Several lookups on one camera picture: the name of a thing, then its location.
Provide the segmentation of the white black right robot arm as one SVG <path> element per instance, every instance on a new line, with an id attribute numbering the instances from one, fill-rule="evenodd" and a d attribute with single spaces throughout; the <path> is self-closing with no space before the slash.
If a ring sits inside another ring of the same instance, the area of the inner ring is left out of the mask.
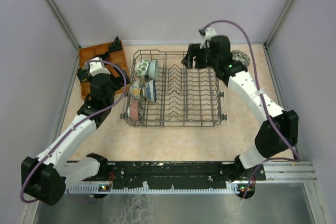
<path id="1" fill-rule="evenodd" d="M 225 169 L 228 180 L 248 179 L 253 174 L 253 167 L 285 150 L 298 154 L 295 150 L 297 113 L 286 111 L 265 94 L 257 77 L 248 72 L 250 58 L 243 52 L 232 51 L 227 36 L 214 36 L 205 43 L 189 44 L 181 63 L 186 69 L 213 69 L 217 79 L 241 98 L 260 125 L 253 145 L 236 156 L 233 164 Z"/>

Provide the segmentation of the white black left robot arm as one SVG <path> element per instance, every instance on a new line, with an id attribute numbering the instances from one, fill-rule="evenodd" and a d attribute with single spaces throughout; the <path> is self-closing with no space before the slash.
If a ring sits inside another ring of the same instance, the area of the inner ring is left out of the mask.
<path id="1" fill-rule="evenodd" d="M 127 72 L 120 66 L 112 64 L 119 72 L 115 77 L 104 65 L 91 66 L 90 83 L 99 95 L 90 93 L 68 128 L 43 152 L 35 158 L 26 157 L 21 164 L 22 187 L 20 199 L 30 204 L 42 201 L 53 206 L 68 193 L 70 187 L 89 177 L 103 180 L 108 177 L 107 159 L 95 153 L 66 166 L 66 162 L 79 145 L 96 131 L 108 117 L 111 109 L 120 100 L 115 100 L 117 90 L 126 91 L 130 83 Z"/>

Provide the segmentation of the dark leaf pattern bowl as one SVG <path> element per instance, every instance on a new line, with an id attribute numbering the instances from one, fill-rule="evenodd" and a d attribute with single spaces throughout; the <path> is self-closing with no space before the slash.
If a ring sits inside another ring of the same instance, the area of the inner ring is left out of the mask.
<path id="1" fill-rule="evenodd" d="M 233 60 L 241 62 L 246 68 L 249 67 L 250 58 L 246 53 L 240 50 L 233 50 L 232 55 L 233 55 Z"/>

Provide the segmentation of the pink floral bowl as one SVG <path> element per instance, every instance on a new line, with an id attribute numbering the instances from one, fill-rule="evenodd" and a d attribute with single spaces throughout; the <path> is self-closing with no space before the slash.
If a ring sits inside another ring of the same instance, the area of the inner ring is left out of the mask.
<path id="1" fill-rule="evenodd" d="M 140 121 L 142 117 L 142 110 L 140 107 L 139 100 L 135 100 L 131 103 L 127 110 L 128 117 L 132 121 Z"/>

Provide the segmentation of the blue rose pattern bowl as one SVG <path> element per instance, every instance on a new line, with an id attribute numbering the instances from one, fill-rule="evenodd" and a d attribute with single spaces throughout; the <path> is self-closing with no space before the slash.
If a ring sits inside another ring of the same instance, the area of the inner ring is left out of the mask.
<path id="1" fill-rule="evenodd" d="M 150 80 L 145 83 L 145 86 L 143 88 L 144 97 L 152 102 L 156 103 L 157 97 L 156 97 L 156 84 L 154 80 Z"/>

